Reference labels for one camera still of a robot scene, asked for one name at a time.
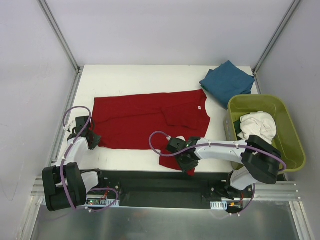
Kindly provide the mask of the red t-shirt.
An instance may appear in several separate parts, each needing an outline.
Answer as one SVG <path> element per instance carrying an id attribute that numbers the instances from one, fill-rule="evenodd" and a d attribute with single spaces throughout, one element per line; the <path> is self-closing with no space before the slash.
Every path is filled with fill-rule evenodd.
<path id="1" fill-rule="evenodd" d="M 122 150 L 150 150 L 168 155 L 164 132 L 171 137 L 205 137 L 210 117 L 207 96 L 193 91 L 96 97 L 93 105 L 94 133 L 99 147 Z"/>

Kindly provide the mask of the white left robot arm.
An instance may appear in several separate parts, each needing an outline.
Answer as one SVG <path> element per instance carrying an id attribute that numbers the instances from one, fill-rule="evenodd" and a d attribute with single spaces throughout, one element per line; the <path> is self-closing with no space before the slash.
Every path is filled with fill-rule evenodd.
<path id="1" fill-rule="evenodd" d="M 85 154 L 98 145 L 101 137 L 91 130 L 89 116 L 77 117 L 75 123 L 62 157 L 42 171 L 45 202 L 50 212 L 83 206 L 88 192 L 99 195 L 106 188 L 101 170 L 79 168 Z"/>

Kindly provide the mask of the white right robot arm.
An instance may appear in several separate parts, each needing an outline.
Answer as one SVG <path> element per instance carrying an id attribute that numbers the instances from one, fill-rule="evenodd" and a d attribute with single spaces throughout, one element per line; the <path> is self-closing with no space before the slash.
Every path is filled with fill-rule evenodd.
<path id="1" fill-rule="evenodd" d="M 233 198 L 256 183 L 274 185 L 283 164 L 281 152 L 256 135 L 237 141 L 211 141 L 201 137 L 185 141 L 175 137 L 168 141 L 166 150 L 174 155 L 184 173 L 197 167 L 201 160 L 217 159 L 241 165 L 229 174 L 225 184 L 226 194 Z"/>

